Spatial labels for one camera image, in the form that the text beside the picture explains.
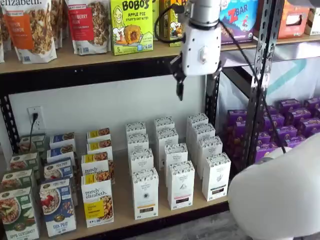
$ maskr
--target black cable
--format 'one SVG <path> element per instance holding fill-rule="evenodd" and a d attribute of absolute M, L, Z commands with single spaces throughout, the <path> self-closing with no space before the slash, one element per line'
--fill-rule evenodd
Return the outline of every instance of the black cable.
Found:
<path fill-rule="evenodd" d="M 164 10 L 155 20 L 154 23 L 154 35 L 155 37 L 160 41 L 163 42 L 165 44 L 173 44 L 173 43 L 178 43 L 178 42 L 184 42 L 185 41 L 185 36 L 183 36 L 182 38 L 177 38 L 177 39 L 173 39 L 173 40 L 167 40 L 167 39 L 163 39 L 162 37 L 160 37 L 157 33 L 157 25 L 160 21 L 160 19 L 165 15 L 166 12 L 168 12 L 170 9 L 173 9 L 177 14 L 181 14 L 185 11 L 185 7 L 184 6 L 180 6 L 180 5 L 176 5 L 176 4 L 172 4 L 170 5 L 166 10 Z"/>
<path fill-rule="evenodd" d="M 262 103 L 264 105 L 264 108 L 265 108 L 265 111 L 267 113 L 267 116 L 268 118 L 270 119 L 270 123 L 271 123 L 271 126 L 272 126 L 272 131 L 274 132 L 275 134 L 275 137 L 277 139 L 277 141 L 279 142 L 280 144 L 280 147 L 283 151 L 283 153 L 285 154 L 286 153 L 286 149 L 283 145 L 283 142 L 280 140 L 280 137 L 279 137 L 279 134 L 278 134 L 278 131 L 276 129 L 276 126 L 274 125 L 274 122 L 272 120 L 272 117 L 271 117 L 271 114 L 270 114 L 270 111 L 268 109 L 268 104 L 267 104 L 267 101 L 266 101 L 266 97 L 264 95 L 264 92 L 262 90 L 262 86 L 261 86 L 261 83 L 259 82 L 258 80 L 258 77 L 257 77 L 257 74 L 254 70 L 254 68 L 252 67 L 248 57 L 246 56 L 246 54 L 244 53 L 243 49 L 241 48 L 241 46 L 239 45 L 238 41 L 234 38 L 234 36 L 231 34 L 231 32 L 229 31 L 229 29 L 226 27 L 226 25 L 221 21 L 219 20 L 219 23 L 221 24 L 221 26 L 224 28 L 224 30 L 229 34 L 229 36 L 231 37 L 232 41 L 234 42 L 234 44 L 237 46 L 237 48 L 239 49 L 240 53 L 242 54 L 242 56 L 244 57 L 244 60 L 246 61 L 246 63 L 249 65 L 249 68 L 250 70 L 252 71 L 252 74 L 255 78 L 255 81 L 257 82 L 257 85 L 258 85 L 258 90 L 260 91 L 261 93 L 261 96 L 262 96 Z"/>

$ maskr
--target yellow label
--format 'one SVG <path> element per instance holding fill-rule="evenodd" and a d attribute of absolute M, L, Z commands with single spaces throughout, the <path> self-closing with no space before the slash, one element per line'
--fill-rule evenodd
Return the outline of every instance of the yellow label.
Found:
<path fill-rule="evenodd" d="M 105 215 L 104 201 L 84 203 L 84 213 L 86 219 L 102 218 Z"/>

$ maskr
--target wooden shelf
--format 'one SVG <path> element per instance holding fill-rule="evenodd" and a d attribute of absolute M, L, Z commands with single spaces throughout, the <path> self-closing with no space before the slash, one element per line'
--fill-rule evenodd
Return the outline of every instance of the wooden shelf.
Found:
<path fill-rule="evenodd" d="M 159 216 L 141 219 L 141 220 L 135 220 L 128 160 L 125 157 L 122 157 L 121 159 L 116 158 L 114 160 L 114 168 L 115 168 L 115 185 L 112 186 L 112 197 L 113 197 L 113 205 L 114 205 L 114 208 L 113 208 L 114 222 L 87 228 L 87 225 L 85 222 L 84 206 L 83 206 L 83 203 L 79 201 L 80 202 L 79 205 L 75 208 L 76 221 L 77 221 L 76 231 L 57 236 L 54 238 L 55 240 L 79 239 L 79 238 L 98 235 L 108 231 L 113 231 L 116 229 L 121 229 L 129 226 L 134 227 L 136 225 L 141 225 L 146 222 L 168 218 L 168 217 L 180 215 L 183 213 L 192 214 L 192 212 L 195 210 L 210 207 L 220 203 L 225 203 L 226 201 L 228 201 L 227 197 L 222 197 L 222 198 L 207 202 L 205 197 L 202 194 L 201 182 L 196 173 L 195 182 L 194 182 L 193 205 L 171 211 L 169 208 L 168 200 L 167 200 L 167 188 L 164 182 L 164 173 L 162 171 L 159 173 Z M 215 214 L 215 212 L 208 212 L 207 216 L 212 214 Z M 41 228 L 40 239 L 46 240 L 48 239 L 48 234 L 47 234 L 47 229 L 44 222 L 41 227 L 42 228 Z"/>

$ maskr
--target electrical outlet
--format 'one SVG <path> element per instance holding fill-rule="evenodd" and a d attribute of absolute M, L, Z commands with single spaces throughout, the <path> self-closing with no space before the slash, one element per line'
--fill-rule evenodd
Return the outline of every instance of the electrical outlet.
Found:
<path fill-rule="evenodd" d="M 32 106 L 27 108 L 28 114 L 29 114 L 29 119 L 30 123 L 32 124 L 33 122 L 33 117 L 32 114 L 38 113 L 38 118 L 35 120 L 33 124 L 33 130 L 45 130 L 45 120 L 44 120 L 44 115 L 42 113 L 42 107 L 41 106 Z"/>

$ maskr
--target blue cereal box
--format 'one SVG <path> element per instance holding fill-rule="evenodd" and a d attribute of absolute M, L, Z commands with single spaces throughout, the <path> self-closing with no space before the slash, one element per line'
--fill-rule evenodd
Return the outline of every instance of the blue cereal box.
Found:
<path fill-rule="evenodd" d="M 220 20 L 238 42 L 252 41 L 257 8 L 258 0 L 221 0 Z M 229 34 L 221 31 L 221 43 L 232 44 Z"/>

